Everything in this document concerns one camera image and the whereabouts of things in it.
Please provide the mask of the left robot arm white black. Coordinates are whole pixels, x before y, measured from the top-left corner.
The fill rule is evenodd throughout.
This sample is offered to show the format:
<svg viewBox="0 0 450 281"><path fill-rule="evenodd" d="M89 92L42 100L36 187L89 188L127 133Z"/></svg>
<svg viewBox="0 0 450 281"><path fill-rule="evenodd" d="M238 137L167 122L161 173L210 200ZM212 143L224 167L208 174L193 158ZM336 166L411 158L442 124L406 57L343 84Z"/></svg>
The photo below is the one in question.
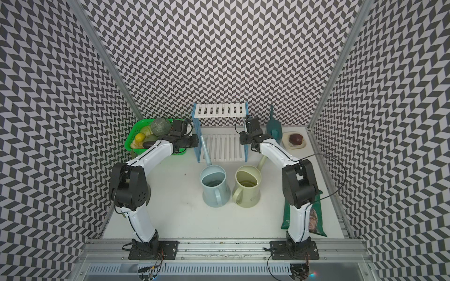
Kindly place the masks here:
<svg viewBox="0 0 450 281"><path fill-rule="evenodd" d="M143 144L145 152L126 163L117 163L110 174L109 198L118 214L130 222L134 238L128 249L130 260L163 259L164 247L159 244L159 235L152 225L146 203L151 198L150 185L146 177L165 158L181 149L196 148L199 138L188 131L193 128L189 119L172 121L168 135Z"/></svg>

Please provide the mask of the light blue watering can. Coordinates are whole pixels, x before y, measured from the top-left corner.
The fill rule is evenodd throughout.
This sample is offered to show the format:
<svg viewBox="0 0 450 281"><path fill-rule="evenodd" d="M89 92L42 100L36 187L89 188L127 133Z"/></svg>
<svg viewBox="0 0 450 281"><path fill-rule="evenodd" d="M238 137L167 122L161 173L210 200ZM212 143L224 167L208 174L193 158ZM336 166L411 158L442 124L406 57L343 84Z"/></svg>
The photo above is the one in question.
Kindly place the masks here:
<svg viewBox="0 0 450 281"><path fill-rule="evenodd" d="M226 171L219 165L213 165L206 142L200 137L206 160L206 167L200 173L200 183L203 187L203 201L210 207L219 208L230 200L231 190L227 184Z"/></svg>

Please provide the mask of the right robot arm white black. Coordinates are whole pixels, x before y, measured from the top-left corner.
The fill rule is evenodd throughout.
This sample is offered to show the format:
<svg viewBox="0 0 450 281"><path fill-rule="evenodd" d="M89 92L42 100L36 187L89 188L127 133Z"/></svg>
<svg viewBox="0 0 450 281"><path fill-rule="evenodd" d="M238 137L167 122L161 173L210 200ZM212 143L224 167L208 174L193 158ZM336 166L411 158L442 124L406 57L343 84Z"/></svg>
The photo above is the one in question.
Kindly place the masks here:
<svg viewBox="0 0 450 281"><path fill-rule="evenodd" d="M253 152L262 154L281 169L282 192L290 205L289 228L285 241L271 243L270 252L277 259L318 260L316 243L309 234L312 205L319 188L312 163L289 154L260 127L259 119L246 115L245 130L240 132L240 143L250 145Z"/></svg>

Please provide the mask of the cream watering can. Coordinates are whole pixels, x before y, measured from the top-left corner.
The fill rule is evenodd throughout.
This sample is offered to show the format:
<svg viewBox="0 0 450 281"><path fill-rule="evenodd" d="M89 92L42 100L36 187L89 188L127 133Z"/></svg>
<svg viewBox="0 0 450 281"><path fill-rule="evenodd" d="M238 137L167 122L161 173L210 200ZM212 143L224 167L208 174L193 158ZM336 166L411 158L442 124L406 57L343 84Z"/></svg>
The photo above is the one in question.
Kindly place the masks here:
<svg viewBox="0 0 450 281"><path fill-rule="evenodd" d="M261 170L267 160L262 156L257 166L245 165L235 174L235 187L233 202L242 208L252 208L260 200L260 185L262 182Z"/></svg>

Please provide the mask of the dark teal watering can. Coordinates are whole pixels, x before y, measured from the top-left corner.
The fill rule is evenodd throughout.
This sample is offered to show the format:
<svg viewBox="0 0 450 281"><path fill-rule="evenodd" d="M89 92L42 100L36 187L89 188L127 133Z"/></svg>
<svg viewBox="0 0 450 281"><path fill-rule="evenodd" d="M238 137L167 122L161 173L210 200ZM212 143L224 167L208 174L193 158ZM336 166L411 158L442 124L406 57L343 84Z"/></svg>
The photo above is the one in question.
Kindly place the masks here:
<svg viewBox="0 0 450 281"><path fill-rule="evenodd" d="M274 118L274 106L270 106L270 117L266 125L266 133L271 135L278 144L282 141L282 125Z"/></svg>

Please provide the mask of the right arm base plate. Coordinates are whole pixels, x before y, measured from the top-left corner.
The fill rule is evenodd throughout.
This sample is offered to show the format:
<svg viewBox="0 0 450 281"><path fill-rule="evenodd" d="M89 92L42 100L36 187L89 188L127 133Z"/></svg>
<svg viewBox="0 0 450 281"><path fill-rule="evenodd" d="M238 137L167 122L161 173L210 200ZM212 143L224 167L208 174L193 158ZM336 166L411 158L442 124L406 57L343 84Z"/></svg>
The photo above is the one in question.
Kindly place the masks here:
<svg viewBox="0 0 450 281"><path fill-rule="evenodd" d="M273 260L319 260L319 251L315 241L307 240L299 243L290 241L271 241L270 250Z"/></svg>

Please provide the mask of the blue white slatted shelf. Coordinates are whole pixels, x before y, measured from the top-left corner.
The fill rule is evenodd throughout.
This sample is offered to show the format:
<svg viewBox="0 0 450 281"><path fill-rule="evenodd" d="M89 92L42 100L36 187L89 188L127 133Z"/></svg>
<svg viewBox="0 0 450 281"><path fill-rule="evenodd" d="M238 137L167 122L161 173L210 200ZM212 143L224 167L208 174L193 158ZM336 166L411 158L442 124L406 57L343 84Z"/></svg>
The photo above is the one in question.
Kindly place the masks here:
<svg viewBox="0 0 450 281"><path fill-rule="evenodd" d="M248 114L248 103L237 104L193 104L192 121L194 133L203 138L200 145L194 148L197 161L205 162L202 145L206 144L212 162L247 162L248 145L240 143L240 135L233 128L211 127L202 124L207 120L235 119L239 120Z"/></svg>

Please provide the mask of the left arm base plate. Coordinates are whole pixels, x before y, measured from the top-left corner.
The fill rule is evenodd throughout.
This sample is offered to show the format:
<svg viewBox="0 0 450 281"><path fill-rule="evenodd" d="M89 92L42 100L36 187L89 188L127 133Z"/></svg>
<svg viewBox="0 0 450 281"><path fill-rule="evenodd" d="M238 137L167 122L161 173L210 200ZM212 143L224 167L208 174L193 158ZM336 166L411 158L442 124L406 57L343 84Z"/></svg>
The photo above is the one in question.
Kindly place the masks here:
<svg viewBox="0 0 450 281"><path fill-rule="evenodd" d="M137 261L156 259L172 261L176 258L178 245L178 241L153 241L142 243L132 240L128 259Z"/></svg>

